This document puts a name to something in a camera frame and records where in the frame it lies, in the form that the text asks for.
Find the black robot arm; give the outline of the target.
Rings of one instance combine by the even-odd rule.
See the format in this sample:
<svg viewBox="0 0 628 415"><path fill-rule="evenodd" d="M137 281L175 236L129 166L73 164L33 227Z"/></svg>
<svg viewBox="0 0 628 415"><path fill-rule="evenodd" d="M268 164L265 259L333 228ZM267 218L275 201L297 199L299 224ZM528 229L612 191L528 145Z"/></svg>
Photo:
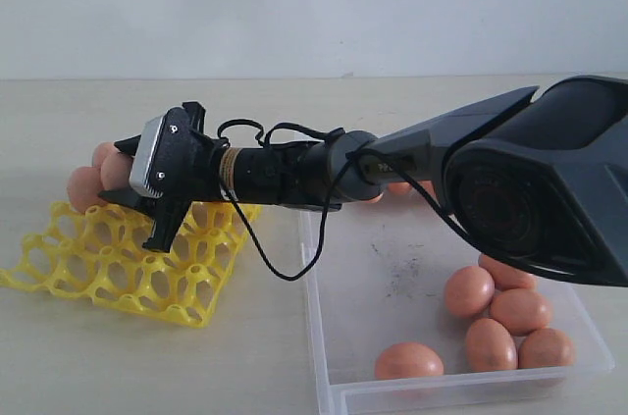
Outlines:
<svg viewBox="0 0 628 415"><path fill-rule="evenodd" d="M194 202L327 214L408 182L468 244L501 263L580 285L627 284L627 83L578 76L470 104L385 136L317 131L253 148L204 132L185 102L117 142L127 186L101 196L149 217L166 252Z"/></svg>

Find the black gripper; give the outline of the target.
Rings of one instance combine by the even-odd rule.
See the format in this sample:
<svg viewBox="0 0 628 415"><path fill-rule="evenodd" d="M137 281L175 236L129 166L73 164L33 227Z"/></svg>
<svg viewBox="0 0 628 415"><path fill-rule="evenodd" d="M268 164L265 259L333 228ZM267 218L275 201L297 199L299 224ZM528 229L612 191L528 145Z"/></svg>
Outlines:
<svg viewBox="0 0 628 415"><path fill-rule="evenodd" d="M107 203L133 210L153 221L142 247L167 252L189 206L195 202L236 202L291 209L338 210L340 193L332 190L336 167L333 152L343 129L317 131L295 123L279 123L265 132L258 123L234 119L220 125L217 137L203 131L205 109L197 102L182 106L190 118L189 169L171 193L147 198L130 187L102 190ZM140 135L115 143L134 157Z"/></svg>

